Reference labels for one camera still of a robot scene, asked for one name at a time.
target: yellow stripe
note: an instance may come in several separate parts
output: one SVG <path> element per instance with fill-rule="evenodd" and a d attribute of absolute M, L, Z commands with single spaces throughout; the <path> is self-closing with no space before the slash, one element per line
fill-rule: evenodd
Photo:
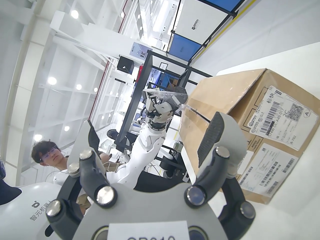
<path fill-rule="evenodd" d="M 205 47 L 205 48 L 199 53 L 199 55 L 197 55 L 197 56 L 195 57 L 194 60 L 198 59 L 198 58 L 209 48 L 209 46 L 211 46 L 212 43 L 215 42 L 215 41 L 230 27 L 230 25 L 232 25 L 233 22 L 234 22 L 235 20 L 237 20 L 238 17 L 241 16 L 245 11 L 247 11 L 247 10 L 249 9 L 249 7 L 251 7 L 256 1 L 257 1 L 257 0 L 252 0 L 250 3 L 248 3 L 248 5 L 245 6 L 244 9 L 241 10 L 241 12 L 239 12 L 238 15 L 237 15 L 234 19 L 232 19 L 232 21 L 230 21 L 230 22 L 226 25 L 226 27 L 223 28 L 223 30 L 222 30 L 217 36 L 215 36 L 214 39 L 212 39 L 212 40 L 208 43 L 207 47 Z"/>

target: cardboard box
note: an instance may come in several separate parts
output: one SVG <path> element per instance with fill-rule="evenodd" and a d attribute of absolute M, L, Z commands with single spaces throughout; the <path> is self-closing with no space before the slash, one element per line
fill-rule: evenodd
<path fill-rule="evenodd" d="M 231 115 L 247 139 L 237 175 L 246 199 L 267 204 L 319 127 L 320 100 L 268 69 L 203 79 L 189 97 L 179 129 L 196 174 L 197 150 L 209 125 L 201 116 L 211 120 L 216 111 Z"/>

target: shipping label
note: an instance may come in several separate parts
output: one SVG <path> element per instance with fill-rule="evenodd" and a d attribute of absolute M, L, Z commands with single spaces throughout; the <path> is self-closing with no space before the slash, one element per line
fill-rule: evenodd
<path fill-rule="evenodd" d="M 251 134 L 298 151 L 317 120 L 318 115 L 308 107 L 270 86 L 247 126 Z"/>
<path fill-rule="evenodd" d="M 297 161 L 296 156 L 263 143 L 245 174 L 239 179 L 240 187 L 272 197 Z"/>

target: safety glasses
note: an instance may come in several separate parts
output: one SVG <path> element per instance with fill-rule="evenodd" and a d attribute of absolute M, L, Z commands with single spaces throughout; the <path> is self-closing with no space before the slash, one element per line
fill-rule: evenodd
<path fill-rule="evenodd" d="M 47 153 L 45 153 L 42 157 L 41 157 L 41 161 L 45 161 L 46 159 L 48 159 L 50 157 L 50 154 L 53 154 L 55 152 L 55 150 L 58 149 L 58 147 L 55 145 L 54 147 L 52 147 Z"/>

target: poster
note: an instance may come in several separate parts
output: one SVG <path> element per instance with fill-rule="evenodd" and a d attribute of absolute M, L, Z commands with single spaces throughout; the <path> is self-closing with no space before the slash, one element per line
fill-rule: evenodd
<path fill-rule="evenodd" d="M 130 55 L 144 61 L 147 58 L 148 50 L 152 51 L 151 48 L 134 42 L 130 51 Z"/>

